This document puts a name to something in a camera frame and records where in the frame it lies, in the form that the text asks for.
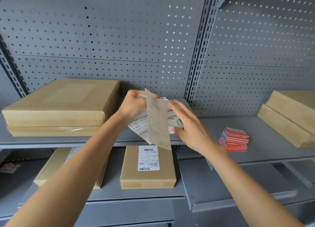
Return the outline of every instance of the hand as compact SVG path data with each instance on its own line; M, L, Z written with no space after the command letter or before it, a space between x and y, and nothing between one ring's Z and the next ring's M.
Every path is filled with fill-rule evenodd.
M138 94L143 94L144 90L129 90L123 103L121 104L118 112L123 115L128 123L130 123L133 119L135 119L141 112L144 111L147 101L145 98L138 98Z
M209 133L199 121L198 117L183 103L173 100L173 102L180 107L176 107L171 101L168 101L169 106L173 109L176 115L182 120L184 124L184 131L178 127L171 127L172 130L185 142L191 149L199 152L203 156L206 155L209 148L217 146L212 140Z

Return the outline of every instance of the forearm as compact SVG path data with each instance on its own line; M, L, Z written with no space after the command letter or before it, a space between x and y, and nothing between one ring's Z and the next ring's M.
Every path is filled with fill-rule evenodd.
M73 226L119 133L128 125L114 114L8 222L7 227Z
M208 150L205 157L221 177L249 226L303 226L222 146L213 144Z

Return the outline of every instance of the brown cardboard box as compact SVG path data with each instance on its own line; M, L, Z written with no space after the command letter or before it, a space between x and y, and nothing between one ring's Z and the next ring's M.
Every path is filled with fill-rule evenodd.
M119 98L119 81L57 79L2 110L8 126L100 126Z
M294 146L315 147L315 136L270 107L263 104L257 116Z
M315 136L315 92L273 91L266 105Z
M69 148L57 148L55 152L52 154L52 156L49 158L49 160L46 162L44 167L41 169L39 174L34 180L34 183L41 187L44 185L44 183L52 177L52 175L57 172L57 170L60 169L60 167L63 166L65 163L69 153L71 151L71 147ZM105 170L107 167L108 158L104 163L104 166L100 172L99 177L97 178L97 181L93 187L93 189L100 189L103 183Z
M7 126L12 136L93 136L101 126L15 127Z
M121 189L173 188L176 175L171 150L158 147L160 170L138 171L139 146L127 146L120 175Z

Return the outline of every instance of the person's left arm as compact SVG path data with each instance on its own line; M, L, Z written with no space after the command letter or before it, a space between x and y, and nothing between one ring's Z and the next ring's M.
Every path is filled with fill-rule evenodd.
M128 91L119 110L34 193L6 227L75 224L118 135L146 106L145 98L137 98L139 93L144 91Z

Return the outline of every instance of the person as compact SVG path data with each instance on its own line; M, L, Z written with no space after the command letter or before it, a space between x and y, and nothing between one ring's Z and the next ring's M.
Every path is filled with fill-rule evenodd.
M144 91L128 91L119 110L30 197L6 227L75 224L118 135L146 106L146 99L138 94ZM179 101L174 103L168 101L184 124L184 130L173 127L174 132L211 162L249 226L303 226L211 138L189 108Z

